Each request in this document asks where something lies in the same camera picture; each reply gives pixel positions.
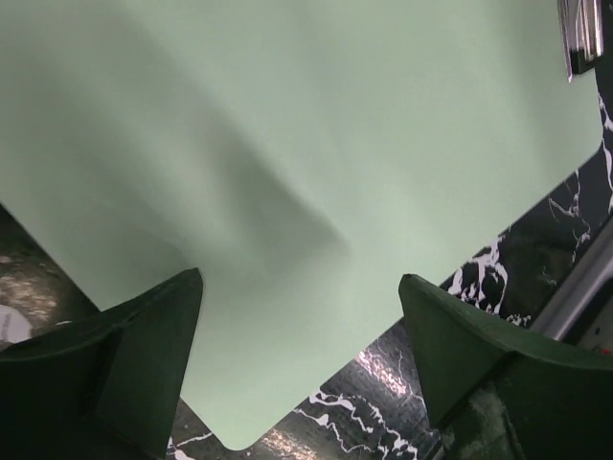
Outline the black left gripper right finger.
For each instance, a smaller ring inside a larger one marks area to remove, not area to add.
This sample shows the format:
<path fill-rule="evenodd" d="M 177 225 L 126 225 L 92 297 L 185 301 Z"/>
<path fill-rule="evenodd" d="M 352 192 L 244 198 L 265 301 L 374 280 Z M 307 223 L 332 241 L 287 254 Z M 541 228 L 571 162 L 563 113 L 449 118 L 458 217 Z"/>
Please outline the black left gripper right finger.
<path fill-rule="evenodd" d="M 398 294 L 445 458 L 611 458 L 611 357 L 515 326 L 415 274 Z"/>

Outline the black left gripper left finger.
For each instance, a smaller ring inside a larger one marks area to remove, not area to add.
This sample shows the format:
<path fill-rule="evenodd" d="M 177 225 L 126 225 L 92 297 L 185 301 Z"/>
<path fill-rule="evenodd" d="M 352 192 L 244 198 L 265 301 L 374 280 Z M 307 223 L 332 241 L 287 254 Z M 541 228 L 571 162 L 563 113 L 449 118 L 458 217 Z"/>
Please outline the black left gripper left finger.
<path fill-rule="evenodd" d="M 2 458 L 164 458 L 203 290 L 187 269 L 2 351 Z"/>

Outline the green clipboard folder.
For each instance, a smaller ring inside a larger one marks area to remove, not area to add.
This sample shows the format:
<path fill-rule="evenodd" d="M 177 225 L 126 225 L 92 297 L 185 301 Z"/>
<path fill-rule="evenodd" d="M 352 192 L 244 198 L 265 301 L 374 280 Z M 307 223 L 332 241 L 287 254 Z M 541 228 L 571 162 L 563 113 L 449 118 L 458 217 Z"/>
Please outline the green clipboard folder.
<path fill-rule="evenodd" d="M 250 447 L 597 148 L 553 1 L 5 1 L 1 201 L 100 308 L 188 267 Z"/>

